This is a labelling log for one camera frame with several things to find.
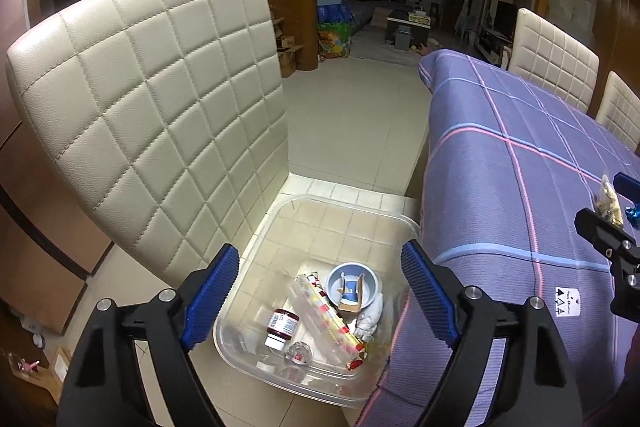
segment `metal screw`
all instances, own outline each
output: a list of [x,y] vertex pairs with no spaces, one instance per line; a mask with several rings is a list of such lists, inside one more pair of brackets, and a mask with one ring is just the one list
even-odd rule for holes
[[101,312],[108,310],[110,306],[111,306],[111,299],[101,299],[95,305],[95,307],[98,308]]
[[175,298],[175,290],[172,288],[167,288],[166,290],[162,290],[158,298],[162,302],[171,302]]
[[465,295],[472,301],[477,301],[482,297],[482,290],[477,286],[469,286],[468,288],[465,288]]
[[532,308],[535,308],[537,310],[541,310],[545,307],[545,301],[543,301],[540,297],[530,298],[529,304],[531,304]]

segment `plaid tablecloth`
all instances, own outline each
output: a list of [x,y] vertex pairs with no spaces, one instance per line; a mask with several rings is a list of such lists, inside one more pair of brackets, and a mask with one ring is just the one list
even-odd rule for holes
[[[620,385],[636,324],[610,313],[608,264],[577,235],[574,217],[591,207],[603,172],[638,178],[640,160],[555,95],[474,58],[441,50],[425,57],[418,72],[433,93],[422,245],[464,285],[480,286],[494,299],[545,299],[588,415]],[[636,234],[628,223],[625,230]],[[556,311],[557,288],[578,290],[579,315]],[[468,425],[484,421],[503,347],[504,341],[494,343]],[[410,296],[359,425],[413,426],[449,356]]]

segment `blue gripper pad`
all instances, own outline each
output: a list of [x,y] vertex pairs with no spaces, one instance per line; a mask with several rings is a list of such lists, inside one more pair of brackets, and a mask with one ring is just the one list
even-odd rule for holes
[[640,182],[624,172],[619,172],[613,176],[613,188],[618,193],[633,201],[640,203]]
[[428,259],[417,241],[414,240],[408,241],[402,246],[400,264],[402,273],[404,273],[409,282],[409,286],[414,292],[415,299],[420,304],[422,313],[427,318],[433,334],[436,338],[446,342],[447,346],[455,346],[460,339],[456,306],[451,300],[452,296],[450,294],[452,292],[447,292],[443,288],[434,271],[446,270],[450,273],[446,282],[452,287],[456,295],[463,290],[460,281],[448,268],[435,266]]
[[[207,339],[213,322],[238,277],[239,266],[238,250],[231,245],[224,245],[209,267],[192,272],[180,286],[178,291],[183,299],[185,295],[193,295],[190,302],[186,302],[184,330],[180,336],[182,347],[188,351]],[[193,283],[196,282],[200,282],[199,287],[194,287]]]

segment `quilted chair backrest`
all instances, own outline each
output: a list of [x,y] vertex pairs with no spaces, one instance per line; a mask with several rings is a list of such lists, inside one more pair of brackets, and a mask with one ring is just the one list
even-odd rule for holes
[[82,0],[7,57],[24,120],[116,244],[172,285],[242,252],[288,175],[267,0]]
[[595,53],[571,35],[525,8],[518,10],[507,71],[587,112],[599,62]]
[[596,122],[602,124],[632,151],[638,147],[640,98],[614,71],[609,71]]

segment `television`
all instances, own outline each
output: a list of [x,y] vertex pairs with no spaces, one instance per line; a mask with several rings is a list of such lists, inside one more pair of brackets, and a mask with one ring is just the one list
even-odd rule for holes
[[513,40],[513,34],[516,31],[517,18],[518,7],[515,4],[498,1],[494,17],[494,30],[498,30],[505,37]]

